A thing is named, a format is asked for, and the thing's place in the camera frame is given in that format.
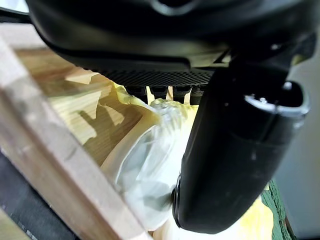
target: light wood panel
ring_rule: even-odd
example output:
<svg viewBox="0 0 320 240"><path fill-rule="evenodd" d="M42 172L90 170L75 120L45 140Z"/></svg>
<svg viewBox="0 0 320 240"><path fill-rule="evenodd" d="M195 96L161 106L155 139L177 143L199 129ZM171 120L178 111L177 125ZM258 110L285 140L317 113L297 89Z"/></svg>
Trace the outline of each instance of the light wood panel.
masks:
<svg viewBox="0 0 320 240"><path fill-rule="evenodd" d="M43 67L37 69L33 74L40 89L17 60L18 55L23 62L28 53L20 49L15 55L10 49L10 40L6 38L6 41L0 39L0 146L10 161L83 240L149 239L41 91L52 98L61 97L55 94L60 94L57 89L61 86L50 80L57 80L74 67L57 66L50 70L49 78L42 75ZM54 87L43 87L47 84ZM81 94L81 91L74 92L83 87L81 83L71 85L60 90L67 92L68 97L71 93ZM95 87L93 85L92 92L96 91ZM104 105L103 98L99 103Z"/></svg>
<svg viewBox="0 0 320 240"><path fill-rule="evenodd" d="M30 240L30 238L0 208L0 239Z"/></svg>

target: black plastic device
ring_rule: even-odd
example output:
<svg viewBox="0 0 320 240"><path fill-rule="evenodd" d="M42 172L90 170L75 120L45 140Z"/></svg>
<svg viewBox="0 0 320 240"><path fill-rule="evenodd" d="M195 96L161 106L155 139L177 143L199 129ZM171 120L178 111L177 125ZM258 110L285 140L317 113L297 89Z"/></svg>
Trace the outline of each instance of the black plastic device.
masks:
<svg viewBox="0 0 320 240"><path fill-rule="evenodd" d="M309 111L287 75L296 54L314 52L320 1L26 2L39 35L66 60L145 102L146 86L161 98L174 86L181 102L191 91L200 104L173 193L175 221L207 234L237 221Z"/></svg>

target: black grip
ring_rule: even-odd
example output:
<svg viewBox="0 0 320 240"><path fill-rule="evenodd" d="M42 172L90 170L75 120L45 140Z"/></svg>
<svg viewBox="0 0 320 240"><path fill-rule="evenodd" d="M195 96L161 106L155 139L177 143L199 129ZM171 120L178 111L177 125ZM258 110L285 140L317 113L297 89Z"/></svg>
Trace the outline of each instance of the black grip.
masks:
<svg viewBox="0 0 320 240"><path fill-rule="evenodd" d="M309 98L300 85L279 86L247 92L228 69L215 72L202 97L174 193L178 226L206 234L224 231L263 191L309 111Z"/></svg>

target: wooden frame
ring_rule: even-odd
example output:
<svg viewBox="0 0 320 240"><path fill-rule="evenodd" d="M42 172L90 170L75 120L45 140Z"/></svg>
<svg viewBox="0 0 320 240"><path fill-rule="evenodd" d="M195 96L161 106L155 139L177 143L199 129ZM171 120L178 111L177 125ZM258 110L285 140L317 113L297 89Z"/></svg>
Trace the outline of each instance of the wooden frame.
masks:
<svg viewBox="0 0 320 240"><path fill-rule="evenodd" d="M45 47L33 26L0 24L2 150L81 239L150 239L12 51Z"/></svg>

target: translucent plastic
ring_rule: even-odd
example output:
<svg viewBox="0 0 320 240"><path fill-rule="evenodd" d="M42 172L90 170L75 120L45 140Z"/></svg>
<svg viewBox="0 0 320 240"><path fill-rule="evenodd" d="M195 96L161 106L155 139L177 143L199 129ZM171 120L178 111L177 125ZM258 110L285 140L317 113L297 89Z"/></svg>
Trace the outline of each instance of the translucent plastic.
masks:
<svg viewBox="0 0 320 240"><path fill-rule="evenodd" d="M101 166L148 231L172 214L177 183L197 106L156 99L150 106L116 88L119 101L136 105L141 120L117 144Z"/></svg>

